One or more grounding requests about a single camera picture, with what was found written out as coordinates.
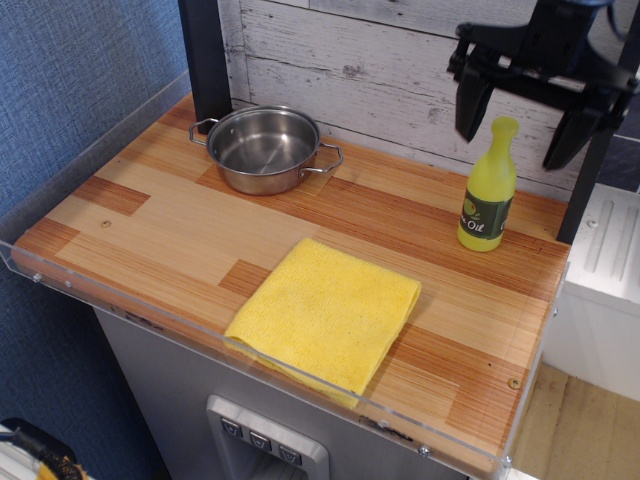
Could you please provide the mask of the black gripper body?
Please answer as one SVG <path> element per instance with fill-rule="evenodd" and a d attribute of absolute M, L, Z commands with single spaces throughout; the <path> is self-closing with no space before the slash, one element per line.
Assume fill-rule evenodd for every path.
<path fill-rule="evenodd" d="M 605 59 L 591 45 L 601 10 L 615 25 L 612 1 L 538 1 L 520 26 L 462 23 L 448 71 L 465 64 L 496 66 L 494 90 L 567 112 L 591 107 L 617 118 L 639 92 L 635 73 Z"/>

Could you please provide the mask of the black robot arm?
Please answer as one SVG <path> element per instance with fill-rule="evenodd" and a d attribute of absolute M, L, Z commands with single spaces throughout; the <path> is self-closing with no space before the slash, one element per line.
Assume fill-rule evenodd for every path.
<path fill-rule="evenodd" d="M 539 1 L 521 26 L 462 23 L 448 70 L 458 84 L 455 128 L 471 141 L 495 89 L 562 111 L 543 166 L 564 168 L 591 139 L 616 130 L 639 92 L 635 73 L 602 57 L 588 39 L 610 1 Z"/>

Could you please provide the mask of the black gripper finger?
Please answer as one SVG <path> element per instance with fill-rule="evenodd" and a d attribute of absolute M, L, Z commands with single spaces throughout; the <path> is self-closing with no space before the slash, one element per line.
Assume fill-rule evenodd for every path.
<path fill-rule="evenodd" d="M 569 110 L 562 116 L 543 160 L 547 171 L 565 168 L 583 149 L 608 116 L 591 107 Z"/>
<path fill-rule="evenodd" d="M 485 116 L 495 87 L 497 67 L 465 64 L 454 74 L 456 91 L 455 128 L 466 142 L 471 142 Z"/>

